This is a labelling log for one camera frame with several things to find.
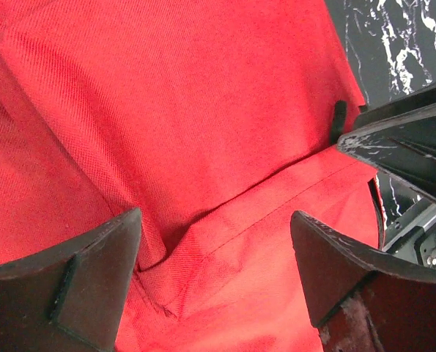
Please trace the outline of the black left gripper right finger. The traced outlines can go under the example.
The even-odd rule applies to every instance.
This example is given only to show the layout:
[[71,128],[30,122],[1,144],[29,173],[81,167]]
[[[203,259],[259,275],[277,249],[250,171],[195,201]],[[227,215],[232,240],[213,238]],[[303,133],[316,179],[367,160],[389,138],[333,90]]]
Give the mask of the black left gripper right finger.
[[292,244],[324,351],[436,351],[436,270],[347,237],[303,211]]

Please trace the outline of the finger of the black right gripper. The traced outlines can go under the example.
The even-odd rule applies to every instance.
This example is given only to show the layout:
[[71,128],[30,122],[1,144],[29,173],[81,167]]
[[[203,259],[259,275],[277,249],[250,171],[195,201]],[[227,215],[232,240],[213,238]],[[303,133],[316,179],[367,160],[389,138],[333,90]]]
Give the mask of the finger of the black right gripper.
[[337,148],[436,203],[436,82],[360,113]]

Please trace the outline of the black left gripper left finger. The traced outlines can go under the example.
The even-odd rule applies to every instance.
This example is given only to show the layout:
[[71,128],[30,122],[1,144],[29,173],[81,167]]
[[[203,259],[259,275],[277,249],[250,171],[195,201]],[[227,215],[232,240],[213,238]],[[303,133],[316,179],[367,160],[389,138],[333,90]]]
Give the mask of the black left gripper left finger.
[[0,265],[0,351],[113,351],[141,212]]

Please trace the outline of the red backpack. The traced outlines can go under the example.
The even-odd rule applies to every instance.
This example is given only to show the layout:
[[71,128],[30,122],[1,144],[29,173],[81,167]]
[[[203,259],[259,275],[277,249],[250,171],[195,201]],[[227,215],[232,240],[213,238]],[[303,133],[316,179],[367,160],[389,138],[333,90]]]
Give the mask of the red backpack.
[[323,1],[0,1],[0,264],[137,207],[118,351],[320,351],[292,213],[377,241],[339,100]]

